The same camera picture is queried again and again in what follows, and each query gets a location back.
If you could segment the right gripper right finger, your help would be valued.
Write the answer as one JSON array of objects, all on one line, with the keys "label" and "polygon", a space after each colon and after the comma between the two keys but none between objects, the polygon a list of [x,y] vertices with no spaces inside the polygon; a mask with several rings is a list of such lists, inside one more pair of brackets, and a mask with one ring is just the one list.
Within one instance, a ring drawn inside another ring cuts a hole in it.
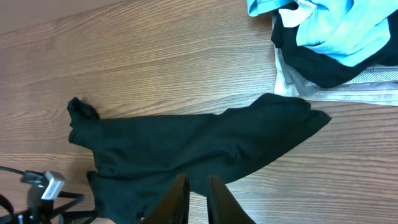
[{"label": "right gripper right finger", "polygon": [[206,202],[209,224],[255,224],[216,175],[210,176]]}]

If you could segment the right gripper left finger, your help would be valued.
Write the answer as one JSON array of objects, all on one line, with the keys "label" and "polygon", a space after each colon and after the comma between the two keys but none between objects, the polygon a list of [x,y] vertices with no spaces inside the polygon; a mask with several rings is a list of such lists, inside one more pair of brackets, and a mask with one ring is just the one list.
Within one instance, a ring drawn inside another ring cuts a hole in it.
[{"label": "right gripper left finger", "polygon": [[184,174],[177,176],[162,200],[142,224],[187,224],[190,204],[189,179]]}]

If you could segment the black t-shirt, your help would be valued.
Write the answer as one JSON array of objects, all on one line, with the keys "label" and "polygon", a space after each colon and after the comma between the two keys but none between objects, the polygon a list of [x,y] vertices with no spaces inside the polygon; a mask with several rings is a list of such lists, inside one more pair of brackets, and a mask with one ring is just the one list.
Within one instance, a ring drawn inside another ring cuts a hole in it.
[{"label": "black t-shirt", "polygon": [[137,223],[149,215],[175,178],[205,195],[208,178],[239,180],[289,152],[330,122],[300,98],[266,93],[221,114],[102,119],[78,98],[67,106],[70,143],[89,149],[86,176],[101,218]]}]

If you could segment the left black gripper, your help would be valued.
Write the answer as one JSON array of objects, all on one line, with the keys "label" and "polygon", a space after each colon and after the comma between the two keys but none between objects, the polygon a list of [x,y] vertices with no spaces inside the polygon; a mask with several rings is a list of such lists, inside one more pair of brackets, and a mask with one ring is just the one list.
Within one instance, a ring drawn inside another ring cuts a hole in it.
[{"label": "left black gripper", "polygon": [[84,200],[83,194],[61,191],[58,197],[73,200],[54,208],[54,200],[42,199],[44,193],[44,188],[31,187],[28,192],[27,209],[17,213],[14,212],[10,201],[1,195],[1,207],[8,212],[1,217],[1,224],[51,223],[51,219],[59,215],[59,224],[90,224],[98,217],[98,213],[94,210],[66,212]]}]

